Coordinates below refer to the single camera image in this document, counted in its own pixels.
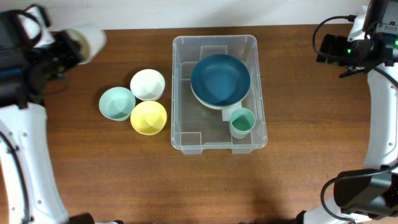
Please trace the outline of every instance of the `brown wooden surface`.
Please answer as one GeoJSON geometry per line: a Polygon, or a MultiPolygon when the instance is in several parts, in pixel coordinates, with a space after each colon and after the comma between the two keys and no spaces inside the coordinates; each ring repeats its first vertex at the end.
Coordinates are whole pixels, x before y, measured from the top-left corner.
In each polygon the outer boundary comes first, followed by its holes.
{"type": "MultiPolygon", "coordinates": [[[[94,62],[68,73],[70,89],[47,99],[48,139],[61,198],[70,215],[127,224],[264,223],[320,205],[323,184],[362,168],[370,95],[364,75],[339,80],[340,67],[315,62],[315,26],[113,30],[94,62]],[[207,150],[184,156],[170,143],[172,41],[179,35],[252,34],[257,38],[269,142],[248,155],[207,150]],[[143,68],[164,74],[159,100],[165,129],[148,137],[128,121],[104,118],[102,93],[129,86],[143,68]]],[[[348,35],[350,26],[326,26],[348,35]]],[[[7,220],[0,184],[0,220],[7,220]]],[[[391,218],[378,223],[395,223],[391,218]]]]}

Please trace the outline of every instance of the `teal cup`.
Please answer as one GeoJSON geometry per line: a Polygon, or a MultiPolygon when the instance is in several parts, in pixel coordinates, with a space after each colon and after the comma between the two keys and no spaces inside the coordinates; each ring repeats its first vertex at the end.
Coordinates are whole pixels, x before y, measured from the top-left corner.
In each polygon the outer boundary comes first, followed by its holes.
{"type": "Polygon", "coordinates": [[[113,121],[129,119],[135,106],[136,97],[123,87],[109,89],[99,99],[99,110],[102,115],[113,121]]]}
{"type": "Polygon", "coordinates": [[[229,131],[232,137],[242,139],[251,132],[255,124],[256,118],[253,112],[246,108],[239,108],[234,110],[231,114],[231,118],[229,119],[229,131]]]}

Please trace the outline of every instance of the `yellow bowl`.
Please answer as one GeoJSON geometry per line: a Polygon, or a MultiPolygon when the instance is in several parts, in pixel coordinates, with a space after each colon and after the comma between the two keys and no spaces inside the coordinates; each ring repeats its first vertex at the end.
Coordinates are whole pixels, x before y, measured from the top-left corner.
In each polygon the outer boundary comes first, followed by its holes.
{"type": "Polygon", "coordinates": [[[152,136],[166,125],[167,112],[158,102],[144,101],[133,109],[130,121],[138,133],[152,136]]]}

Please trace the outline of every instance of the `blue bowl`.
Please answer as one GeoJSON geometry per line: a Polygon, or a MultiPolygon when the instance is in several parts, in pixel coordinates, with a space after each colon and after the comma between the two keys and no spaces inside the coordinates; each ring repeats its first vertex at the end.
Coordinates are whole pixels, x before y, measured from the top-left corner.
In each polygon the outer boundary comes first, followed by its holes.
{"type": "Polygon", "coordinates": [[[191,75],[195,96],[205,106],[222,110],[242,101],[250,89],[245,64],[229,55],[212,55],[198,62],[191,75]]]}

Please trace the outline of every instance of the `white wall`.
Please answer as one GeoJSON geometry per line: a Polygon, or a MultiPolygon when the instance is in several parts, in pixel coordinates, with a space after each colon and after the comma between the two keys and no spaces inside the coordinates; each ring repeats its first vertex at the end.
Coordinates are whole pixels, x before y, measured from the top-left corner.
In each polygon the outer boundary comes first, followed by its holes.
{"type": "Polygon", "coordinates": [[[56,30],[89,22],[102,29],[318,24],[369,0],[0,0],[0,11],[33,2],[50,9],[56,30]]]}

